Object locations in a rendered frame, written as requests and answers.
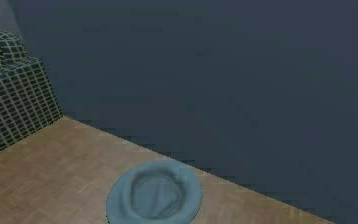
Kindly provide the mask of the black checked bed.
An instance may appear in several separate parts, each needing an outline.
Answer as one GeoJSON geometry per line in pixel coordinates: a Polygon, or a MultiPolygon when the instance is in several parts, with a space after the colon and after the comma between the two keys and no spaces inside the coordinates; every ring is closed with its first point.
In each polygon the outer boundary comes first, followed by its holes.
{"type": "Polygon", "coordinates": [[[0,152],[62,116],[40,59],[29,57],[0,68],[0,152]]]}

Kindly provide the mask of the round blue floor cushion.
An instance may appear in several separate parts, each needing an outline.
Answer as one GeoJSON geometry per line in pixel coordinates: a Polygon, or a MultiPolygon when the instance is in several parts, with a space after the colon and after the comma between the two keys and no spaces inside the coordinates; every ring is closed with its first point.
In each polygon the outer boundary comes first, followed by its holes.
{"type": "Polygon", "coordinates": [[[202,203],[202,186],[187,165],[157,160],[131,168],[106,199],[108,224],[190,224],[202,203]]]}

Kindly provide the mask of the black checked pillow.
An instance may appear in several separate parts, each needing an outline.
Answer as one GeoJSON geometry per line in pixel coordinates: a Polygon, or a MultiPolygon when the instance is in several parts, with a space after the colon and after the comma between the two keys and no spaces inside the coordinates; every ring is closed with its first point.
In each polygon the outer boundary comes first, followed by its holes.
{"type": "Polygon", "coordinates": [[[0,68],[27,57],[21,39],[12,33],[0,30],[0,68]]]}

